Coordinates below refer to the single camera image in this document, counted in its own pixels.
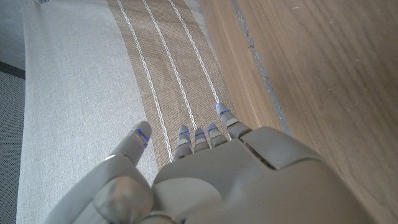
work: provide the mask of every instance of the beige fabric stripe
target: beige fabric stripe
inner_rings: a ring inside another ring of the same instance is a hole
[[[178,127],[186,124],[190,128],[192,141],[193,127],[185,105],[178,81],[174,74],[164,45],[159,37],[152,19],[141,0],[120,0],[123,8],[136,32],[140,42],[147,67],[150,71],[154,88],[156,89],[160,109],[163,114],[165,127],[169,134],[170,144],[174,150],[177,143]],[[191,11],[183,0],[173,1],[187,25],[193,40],[201,54],[214,88],[220,101],[233,111],[229,93],[223,76],[205,36],[192,16]],[[119,8],[117,0],[108,0],[109,7],[121,30],[127,47],[136,80],[141,93],[142,102],[148,122],[152,126],[152,143],[158,168],[169,163],[162,128],[157,115],[154,99],[148,84],[146,73],[140,60],[139,52],[126,20]],[[181,82],[187,94],[198,127],[205,129],[210,123],[221,127],[221,121],[215,113],[215,99],[208,80],[203,73],[198,57],[188,39],[182,23],[177,17],[172,5],[168,1],[149,0],[148,7],[164,36],[178,70]]]

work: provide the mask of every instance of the light gray fabric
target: light gray fabric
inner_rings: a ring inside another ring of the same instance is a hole
[[[17,223],[55,204],[146,120],[118,25],[105,0],[24,6],[26,98]],[[138,169],[151,184],[152,143]]]

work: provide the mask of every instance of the woven fabric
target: woven fabric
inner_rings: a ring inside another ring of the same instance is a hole
[[[126,46],[105,0],[24,6],[25,120],[17,223],[48,212],[147,120]],[[152,142],[137,168],[157,174]]]
[[[183,22],[171,2],[177,8]],[[233,110],[232,102],[211,47],[183,0],[108,0],[108,4],[127,47],[144,110],[152,125],[152,143],[157,166],[161,168],[170,162],[165,139],[168,137],[173,151],[177,143],[178,127],[181,124],[186,124],[190,128],[191,137],[194,132],[176,71],[197,127],[205,129],[210,123],[222,126],[215,113],[215,96],[203,67],[220,101]],[[192,42],[195,43],[198,52],[195,51]]]

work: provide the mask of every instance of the wood grain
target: wood grain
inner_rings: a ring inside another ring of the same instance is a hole
[[[377,221],[397,223],[398,2],[238,4],[294,137],[325,158]],[[202,11],[212,41],[225,48],[216,53],[227,85],[238,85],[223,64],[231,60],[226,48],[242,43],[217,31],[238,34],[225,30],[238,21],[230,7],[215,1]],[[233,98],[236,109],[241,101]]]
[[[236,116],[254,129],[270,126],[281,130],[232,5],[225,5],[221,1],[201,1],[200,5],[206,21],[211,21],[209,32],[212,36],[219,37],[212,41],[218,60],[222,62],[221,71],[235,106]]]

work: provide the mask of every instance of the robotic hand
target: robotic hand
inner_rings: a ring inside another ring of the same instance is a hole
[[[152,188],[136,169],[151,135],[141,121],[55,206],[46,223],[374,223],[319,155],[272,128],[252,131],[222,104],[216,125],[186,126]]]

